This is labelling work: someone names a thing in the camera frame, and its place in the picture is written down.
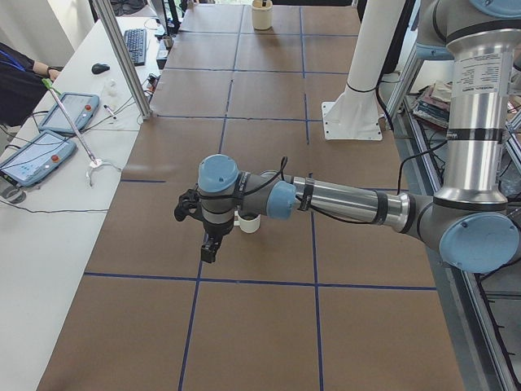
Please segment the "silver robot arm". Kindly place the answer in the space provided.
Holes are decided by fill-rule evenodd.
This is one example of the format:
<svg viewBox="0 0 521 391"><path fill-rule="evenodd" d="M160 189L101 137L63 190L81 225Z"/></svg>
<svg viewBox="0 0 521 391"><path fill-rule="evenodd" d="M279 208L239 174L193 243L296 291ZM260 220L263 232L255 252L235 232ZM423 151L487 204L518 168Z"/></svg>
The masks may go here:
<svg viewBox="0 0 521 391"><path fill-rule="evenodd" d="M421 240L451 266L487 273L513 260L520 230L497 185L506 129L508 85L520 42L517 1L430 1L421 6L420 43L441 44L454 58L444 182L432 196L389 195L311 178L241 171L225 155L199 165L195 217L213 262L234 215L286 219L312 209L342 222L390 226Z"/></svg>

